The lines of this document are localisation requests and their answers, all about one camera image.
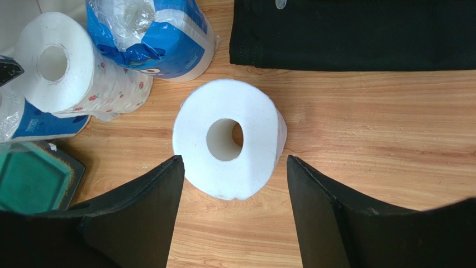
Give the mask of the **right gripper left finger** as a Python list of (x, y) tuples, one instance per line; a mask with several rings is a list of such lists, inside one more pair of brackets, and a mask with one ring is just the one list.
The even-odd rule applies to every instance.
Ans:
[(2, 267), (166, 267), (184, 184), (173, 156), (67, 210), (1, 213)]

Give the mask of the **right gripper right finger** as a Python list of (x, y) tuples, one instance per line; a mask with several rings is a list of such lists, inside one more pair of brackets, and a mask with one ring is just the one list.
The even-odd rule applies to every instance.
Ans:
[(295, 156), (287, 178), (304, 267), (474, 267), (475, 199), (417, 211), (377, 200)]

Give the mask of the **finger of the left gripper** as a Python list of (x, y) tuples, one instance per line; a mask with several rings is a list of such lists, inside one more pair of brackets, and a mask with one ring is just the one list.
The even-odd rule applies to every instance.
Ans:
[(22, 66), (13, 59), (1, 59), (1, 87), (24, 73)]

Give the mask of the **white floral paper roll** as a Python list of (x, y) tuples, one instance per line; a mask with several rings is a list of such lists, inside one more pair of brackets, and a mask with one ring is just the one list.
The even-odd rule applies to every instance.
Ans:
[(60, 12), (29, 22), (13, 57), (24, 72), (12, 89), (59, 118), (88, 115), (110, 121), (141, 107), (153, 86), (151, 76), (102, 56), (88, 31)]

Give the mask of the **white red-floral paper roll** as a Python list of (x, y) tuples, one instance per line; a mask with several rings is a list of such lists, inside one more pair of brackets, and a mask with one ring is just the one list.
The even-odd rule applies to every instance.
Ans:
[(217, 79), (182, 103), (172, 144), (193, 186), (214, 198), (245, 200), (271, 178), (286, 139), (284, 118), (265, 93)]

